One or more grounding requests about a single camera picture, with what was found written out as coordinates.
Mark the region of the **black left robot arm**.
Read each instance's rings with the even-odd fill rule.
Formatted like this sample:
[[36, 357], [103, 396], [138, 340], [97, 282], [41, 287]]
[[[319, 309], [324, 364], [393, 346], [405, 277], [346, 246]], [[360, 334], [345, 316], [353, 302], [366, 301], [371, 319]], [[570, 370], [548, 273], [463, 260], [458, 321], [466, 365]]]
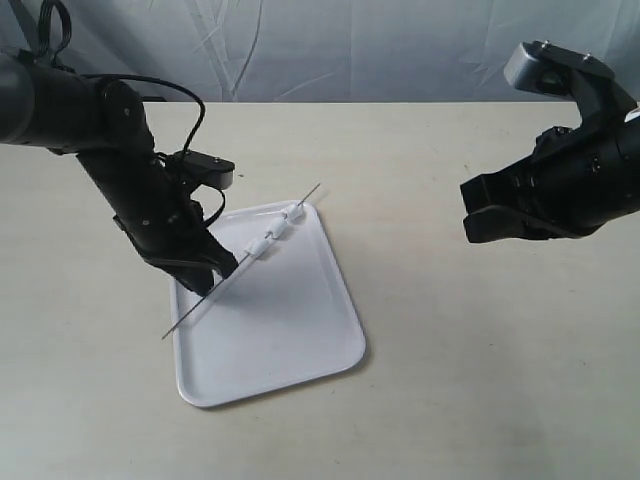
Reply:
[[234, 165], [188, 145], [157, 151], [130, 79], [45, 66], [24, 50], [4, 53], [1, 141], [74, 155], [142, 259], [203, 296], [239, 263], [209, 230], [219, 216], [206, 217], [191, 195], [200, 186], [224, 191]]

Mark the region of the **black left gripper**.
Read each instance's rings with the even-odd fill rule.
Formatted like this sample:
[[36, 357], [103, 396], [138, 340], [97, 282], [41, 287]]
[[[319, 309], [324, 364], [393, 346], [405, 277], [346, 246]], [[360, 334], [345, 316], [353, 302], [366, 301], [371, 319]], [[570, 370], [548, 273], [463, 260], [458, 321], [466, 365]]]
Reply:
[[77, 159], [145, 262], [197, 295], [229, 278], [238, 260], [198, 224], [190, 202], [152, 154], [82, 151]]

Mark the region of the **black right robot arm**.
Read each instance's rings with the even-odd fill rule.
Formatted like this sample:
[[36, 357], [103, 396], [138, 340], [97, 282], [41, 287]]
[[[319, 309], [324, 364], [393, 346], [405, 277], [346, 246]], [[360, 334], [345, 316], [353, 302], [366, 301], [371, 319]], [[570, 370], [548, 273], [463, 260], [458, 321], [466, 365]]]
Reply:
[[554, 126], [530, 155], [460, 191], [471, 243], [587, 237], [639, 210], [639, 120]]

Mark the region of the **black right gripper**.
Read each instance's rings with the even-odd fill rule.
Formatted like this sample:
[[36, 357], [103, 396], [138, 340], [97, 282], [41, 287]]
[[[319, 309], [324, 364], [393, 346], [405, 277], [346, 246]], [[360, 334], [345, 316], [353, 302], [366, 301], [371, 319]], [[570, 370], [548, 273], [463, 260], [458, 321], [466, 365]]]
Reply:
[[460, 186], [470, 243], [578, 239], [625, 214], [625, 127], [576, 140], [554, 128], [521, 169], [478, 175]]

